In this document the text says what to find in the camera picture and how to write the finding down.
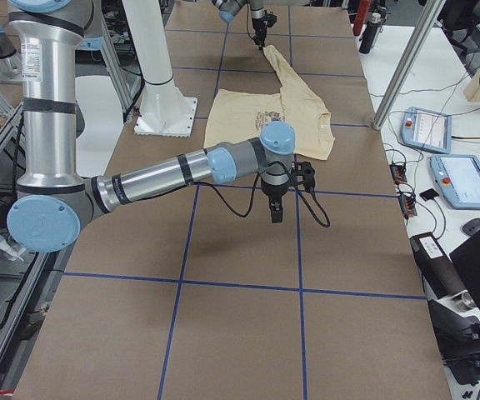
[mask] white sticker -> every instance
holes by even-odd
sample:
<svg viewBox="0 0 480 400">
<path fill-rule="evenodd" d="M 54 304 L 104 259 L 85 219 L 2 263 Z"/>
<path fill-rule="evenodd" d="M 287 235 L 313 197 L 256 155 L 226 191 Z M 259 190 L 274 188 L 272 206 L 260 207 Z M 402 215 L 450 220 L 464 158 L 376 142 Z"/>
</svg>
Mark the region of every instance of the white sticker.
<svg viewBox="0 0 480 400">
<path fill-rule="evenodd" d="M 24 81 L 42 81 L 42 45 L 22 44 L 22 78 Z"/>
<path fill-rule="evenodd" d="M 440 250 L 432 237 L 422 237 L 420 242 L 430 258 L 438 258 L 443 256 L 442 250 Z"/>
</svg>

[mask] folded cloth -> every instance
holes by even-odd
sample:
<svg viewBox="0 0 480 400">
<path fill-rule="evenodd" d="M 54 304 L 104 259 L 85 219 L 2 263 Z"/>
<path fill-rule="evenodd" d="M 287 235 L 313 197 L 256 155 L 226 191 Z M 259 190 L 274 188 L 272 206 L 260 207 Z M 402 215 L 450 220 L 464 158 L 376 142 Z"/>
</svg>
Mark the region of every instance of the folded cloth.
<svg viewBox="0 0 480 400">
<path fill-rule="evenodd" d="M 333 148 L 331 113 L 274 47 L 264 56 L 282 87 L 279 94 L 251 94 L 220 89 L 214 98 L 205 132 L 205 148 L 238 143 L 260 135 L 271 121 L 289 123 L 296 132 L 295 153 L 327 160 Z"/>
</svg>

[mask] computer mouse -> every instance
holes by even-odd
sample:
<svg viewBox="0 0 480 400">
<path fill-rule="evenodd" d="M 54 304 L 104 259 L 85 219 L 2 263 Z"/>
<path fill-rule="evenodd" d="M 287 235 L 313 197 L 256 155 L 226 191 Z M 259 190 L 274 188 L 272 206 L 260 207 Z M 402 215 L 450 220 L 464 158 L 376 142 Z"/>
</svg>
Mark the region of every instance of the computer mouse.
<svg viewBox="0 0 480 400">
<path fill-rule="evenodd" d="M 462 231 L 468 236 L 472 236 L 480 231 L 480 218 L 474 218 L 464 225 L 462 225 Z"/>
</svg>

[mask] white table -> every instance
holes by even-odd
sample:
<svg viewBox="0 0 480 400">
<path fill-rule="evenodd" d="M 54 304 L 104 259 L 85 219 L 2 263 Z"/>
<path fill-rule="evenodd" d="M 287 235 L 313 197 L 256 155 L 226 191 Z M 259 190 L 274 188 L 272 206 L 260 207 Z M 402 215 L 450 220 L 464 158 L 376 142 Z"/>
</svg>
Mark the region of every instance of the white table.
<svg viewBox="0 0 480 400">
<path fill-rule="evenodd" d="M 412 27 L 386 26 L 379 35 L 375 47 L 369 54 L 361 54 L 364 75 L 368 80 L 369 92 L 372 94 L 374 108 L 377 108 L 386 88 L 392 78 L 394 70 L 398 65 L 408 39 L 413 32 Z M 441 111 L 446 114 L 465 113 L 480 108 L 479 103 L 470 103 L 463 94 L 464 88 L 470 82 L 464 66 L 460 63 L 456 53 L 453 51 L 448 40 L 444 37 L 439 28 L 434 28 L 420 52 L 417 61 L 408 75 L 401 93 L 415 89 L 439 89 L 448 85 L 461 83 L 456 87 L 449 87 L 441 92 L 411 92 L 399 95 L 392 108 L 392 111 L 404 111 L 409 107 L 426 108 L 434 111 Z M 403 123 L 403 113 L 394 112 L 390 114 L 390 120 L 396 134 L 399 134 Z M 480 136 L 480 110 L 452 118 L 452 134 L 454 136 L 470 137 Z M 405 154 L 408 161 L 417 160 L 418 152 L 409 147 L 398 144 L 398 141 L 389 127 L 388 121 L 382 127 L 382 140 L 390 146 Z M 392 153 L 387 152 L 388 161 L 392 160 Z M 431 153 L 424 152 L 425 158 L 418 164 L 412 162 L 407 165 L 407 179 L 420 193 L 428 188 L 434 188 L 433 175 L 429 168 L 428 157 Z M 480 141 L 452 141 L 452 154 L 474 154 L 480 160 Z M 399 154 L 394 155 L 394 161 L 402 161 Z M 480 218 L 480 211 L 453 210 L 444 202 L 442 197 L 437 197 L 447 219 L 446 232 L 439 240 L 446 253 L 450 253 L 468 237 L 462 232 L 461 226 L 473 218 Z M 443 229 L 443 218 L 438 206 L 432 201 L 425 204 L 438 220 L 438 228 L 435 231 L 438 235 Z M 432 216 L 419 205 L 417 206 L 417 217 L 408 221 L 407 233 L 413 235 L 429 232 L 434 227 Z M 473 390 L 472 398 L 477 396 L 478 388 L 470 385 L 458 385 L 453 375 L 446 368 L 446 374 L 452 391 L 453 399 L 459 400 L 466 391 Z"/>
</svg>

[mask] black chair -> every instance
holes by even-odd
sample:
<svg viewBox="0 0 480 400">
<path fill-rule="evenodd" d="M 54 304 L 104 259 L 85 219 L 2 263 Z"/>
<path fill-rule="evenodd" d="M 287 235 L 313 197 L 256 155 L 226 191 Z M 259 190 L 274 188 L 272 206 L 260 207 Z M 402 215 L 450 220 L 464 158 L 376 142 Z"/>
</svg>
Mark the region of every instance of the black chair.
<svg viewBox="0 0 480 400">
<path fill-rule="evenodd" d="M 422 6 L 427 0 L 417 0 Z M 462 50 L 462 56 L 468 53 L 468 48 L 463 43 L 473 33 L 480 23 L 480 0 L 447 0 L 437 18 L 442 22 L 442 29 L 447 40 Z M 455 31 L 466 31 L 466 36 L 460 42 L 453 38 Z"/>
</svg>

